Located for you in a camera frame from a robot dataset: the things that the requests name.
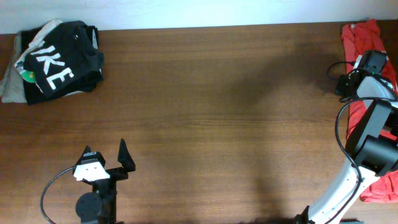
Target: pile of folded clothes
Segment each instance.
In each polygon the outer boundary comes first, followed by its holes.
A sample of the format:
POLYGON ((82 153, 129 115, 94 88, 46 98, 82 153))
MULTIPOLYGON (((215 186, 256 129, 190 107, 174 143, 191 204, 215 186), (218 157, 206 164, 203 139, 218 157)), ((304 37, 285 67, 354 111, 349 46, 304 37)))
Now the pile of folded clothes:
POLYGON ((82 21, 52 20, 19 32, 0 82, 3 103, 33 105, 81 92, 103 80, 98 30, 82 21))

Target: black cloth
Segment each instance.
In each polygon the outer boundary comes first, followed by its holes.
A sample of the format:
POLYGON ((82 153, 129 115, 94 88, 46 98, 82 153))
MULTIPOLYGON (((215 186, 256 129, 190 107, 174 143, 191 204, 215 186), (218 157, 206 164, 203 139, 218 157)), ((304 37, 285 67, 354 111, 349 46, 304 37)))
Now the black cloth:
MULTIPOLYGON (((36 34, 41 30, 41 27, 32 29, 32 30, 25 30, 21 32, 21 45, 22 51, 24 52, 26 49, 29 48, 29 43, 32 42, 33 38, 36 34)), ((97 43, 99 43, 99 35, 98 29, 94 26, 89 26, 86 29, 86 33, 90 38, 90 42, 93 42, 93 31, 95 32, 95 38, 97 43)), ((100 71, 91 71, 87 76, 82 77, 79 80, 74 81, 73 83, 66 86, 64 89, 54 93, 51 97, 46 97, 36 86, 35 83, 29 83, 24 80, 24 91, 25 97, 28 105, 33 105, 36 103, 41 103, 49 100, 55 100, 57 98, 63 97, 69 93, 74 91, 85 91, 91 92, 95 89, 96 83, 103 81, 103 75, 100 71)))
POLYGON ((46 97, 104 64, 104 55, 93 47, 87 27, 82 21, 64 22, 44 37, 43 46, 26 55, 24 69, 35 73, 46 97))

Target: black t-shirt with white lettering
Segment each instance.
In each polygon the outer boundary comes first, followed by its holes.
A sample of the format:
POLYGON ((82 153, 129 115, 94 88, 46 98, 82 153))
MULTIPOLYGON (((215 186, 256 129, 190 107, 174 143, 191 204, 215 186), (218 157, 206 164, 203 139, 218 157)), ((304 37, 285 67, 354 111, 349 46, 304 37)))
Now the black t-shirt with white lettering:
POLYGON ((104 64, 104 55, 93 47, 86 27, 82 21, 62 23, 45 36, 41 47, 26 55, 24 68, 35 73, 46 97, 104 64))

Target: red fabric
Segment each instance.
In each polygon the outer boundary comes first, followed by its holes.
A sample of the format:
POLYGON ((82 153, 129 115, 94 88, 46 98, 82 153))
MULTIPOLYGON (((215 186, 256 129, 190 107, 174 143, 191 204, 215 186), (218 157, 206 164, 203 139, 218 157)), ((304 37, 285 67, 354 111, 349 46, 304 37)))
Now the red fabric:
MULTIPOLYGON (((376 20, 374 19, 355 25, 345 25, 341 38, 343 39, 346 61, 355 61, 359 55, 363 55, 367 50, 386 51, 380 39, 380 28, 377 26, 376 20)), ((353 66, 347 64, 347 73, 352 69, 353 66)), ((390 61, 387 61, 382 75, 390 79, 392 83, 397 83, 396 73, 390 61)), ((363 102, 356 102, 350 105, 347 138, 352 133, 359 120, 361 120, 365 111, 366 107, 363 102)), ((381 132, 381 135, 395 141, 397 140, 397 137, 384 130, 381 132)), ((377 182, 366 189, 361 194, 360 198, 364 202, 398 202, 398 171, 390 172, 384 177, 381 177, 377 182)))

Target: gray cloth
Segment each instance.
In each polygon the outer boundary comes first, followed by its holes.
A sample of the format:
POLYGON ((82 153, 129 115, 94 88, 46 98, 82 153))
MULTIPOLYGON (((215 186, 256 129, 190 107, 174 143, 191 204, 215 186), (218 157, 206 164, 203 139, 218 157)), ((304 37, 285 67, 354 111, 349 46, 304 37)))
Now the gray cloth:
POLYGON ((26 103, 24 82, 19 72, 14 67, 21 56, 21 33, 14 39, 14 51, 8 63, 6 73, 0 82, 0 96, 3 103, 26 103))

